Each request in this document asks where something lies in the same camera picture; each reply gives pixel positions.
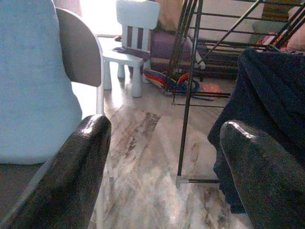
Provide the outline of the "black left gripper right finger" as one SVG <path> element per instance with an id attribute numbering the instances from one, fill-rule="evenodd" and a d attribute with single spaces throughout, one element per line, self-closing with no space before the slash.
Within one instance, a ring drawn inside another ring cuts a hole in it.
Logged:
<path id="1" fill-rule="evenodd" d="M 305 169 L 264 131 L 225 122 L 220 145 L 254 229 L 305 229 Z"/>

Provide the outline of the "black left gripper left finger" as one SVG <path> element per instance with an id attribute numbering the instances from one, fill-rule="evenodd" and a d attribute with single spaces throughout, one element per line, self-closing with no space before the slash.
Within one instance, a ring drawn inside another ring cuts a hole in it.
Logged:
<path id="1" fill-rule="evenodd" d="M 84 118 L 36 172 L 10 210 L 10 229 L 87 229 L 101 187 L 112 125 Z"/>

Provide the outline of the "navy garment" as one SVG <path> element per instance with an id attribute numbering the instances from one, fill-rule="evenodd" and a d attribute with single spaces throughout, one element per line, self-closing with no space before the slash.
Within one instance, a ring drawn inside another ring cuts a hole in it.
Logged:
<path id="1" fill-rule="evenodd" d="M 244 50 L 236 87 L 208 134 L 216 149 L 213 170 L 234 214 L 245 212 L 220 146 L 224 122 L 239 120 L 263 130 L 305 167 L 305 55 Z"/>

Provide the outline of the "blue chair cushion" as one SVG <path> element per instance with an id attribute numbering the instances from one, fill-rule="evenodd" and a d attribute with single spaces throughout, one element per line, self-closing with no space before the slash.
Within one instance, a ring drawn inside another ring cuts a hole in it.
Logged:
<path id="1" fill-rule="evenodd" d="M 0 0 L 0 164 L 45 162 L 81 121 L 52 0 Z"/>

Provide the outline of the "pink floor slipper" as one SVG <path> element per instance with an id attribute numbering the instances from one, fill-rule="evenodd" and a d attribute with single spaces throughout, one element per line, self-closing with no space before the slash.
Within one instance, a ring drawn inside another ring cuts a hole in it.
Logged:
<path id="1" fill-rule="evenodd" d="M 220 86 L 216 83 L 206 83 L 202 85 L 202 89 L 205 92 L 210 92 L 210 93 L 221 93 L 222 90 Z"/>

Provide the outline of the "black metal drying rack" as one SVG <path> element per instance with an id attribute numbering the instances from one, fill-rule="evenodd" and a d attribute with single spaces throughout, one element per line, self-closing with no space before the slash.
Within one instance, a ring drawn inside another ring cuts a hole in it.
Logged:
<path id="1" fill-rule="evenodd" d="M 239 54 L 253 48 L 257 51 L 279 51 L 268 45 L 255 43 L 253 24 L 258 21 L 285 22 L 288 11 L 303 6 L 305 0 L 184 0 L 175 36 L 168 77 L 177 81 L 180 54 L 185 41 L 191 48 L 191 64 L 187 91 L 184 94 L 167 91 L 177 97 L 184 95 L 182 138 L 176 183 L 217 184 L 218 179 L 196 179 L 182 176 L 189 109 L 192 95 L 228 98 L 228 93 L 205 92 L 199 87 L 192 92 L 195 77 L 232 79 L 237 76 Z"/>

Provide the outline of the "grey folding chair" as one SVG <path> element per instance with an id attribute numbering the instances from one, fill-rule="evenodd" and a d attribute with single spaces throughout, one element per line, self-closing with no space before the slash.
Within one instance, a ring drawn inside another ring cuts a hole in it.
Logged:
<path id="1" fill-rule="evenodd" d="M 102 49 L 96 36 L 78 15 L 57 7 L 55 10 L 59 21 L 62 62 L 67 77 L 71 83 L 100 86 Z M 45 162 L 30 165 L 0 164 L 0 229 L 10 225 L 11 208 Z"/>

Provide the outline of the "rainbow striped bag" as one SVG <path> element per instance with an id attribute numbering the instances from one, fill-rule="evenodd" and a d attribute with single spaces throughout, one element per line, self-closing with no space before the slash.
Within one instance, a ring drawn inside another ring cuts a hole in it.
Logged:
<path id="1" fill-rule="evenodd" d="M 143 71 L 146 80 L 155 84 L 161 89 L 168 89 L 168 91 L 176 90 L 176 93 L 184 94 L 187 91 L 188 86 L 188 78 L 189 73 L 182 74 L 179 79 L 176 81 L 173 78 L 168 77 L 165 72 L 161 73 L 151 69 L 144 69 Z M 200 84 L 197 80 L 192 80 L 192 92 L 199 91 Z M 213 101 L 215 97 L 207 97 L 207 96 L 198 96 L 192 95 L 194 99 L 206 100 L 206 101 Z"/>

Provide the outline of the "white kids chair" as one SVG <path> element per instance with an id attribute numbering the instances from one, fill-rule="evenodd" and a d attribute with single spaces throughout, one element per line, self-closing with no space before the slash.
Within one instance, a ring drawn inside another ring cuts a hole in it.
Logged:
<path id="1" fill-rule="evenodd" d="M 103 51 L 103 87 L 112 88 L 110 63 L 118 64 L 118 77 L 125 77 L 124 66 L 132 68 L 132 96 L 140 97 L 141 70 L 151 66 L 150 34 L 156 28 L 161 6 L 150 0 L 117 0 L 117 21 L 122 26 L 122 51 Z"/>

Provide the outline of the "purple sofa chair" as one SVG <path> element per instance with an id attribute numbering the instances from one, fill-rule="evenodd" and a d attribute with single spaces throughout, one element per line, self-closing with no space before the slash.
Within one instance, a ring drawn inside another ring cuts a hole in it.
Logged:
<path id="1" fill-rule="evenodd" d="M 165 72 L 169 68 L 169 61 L 172 57 L 175 34 L 165 31 L 153 31 L 151 41 L 151 69 L 158 72 Z M 179 68 L 189 70 L 191 64 L 191 48 L 188 41 L 184 42 Z"/>

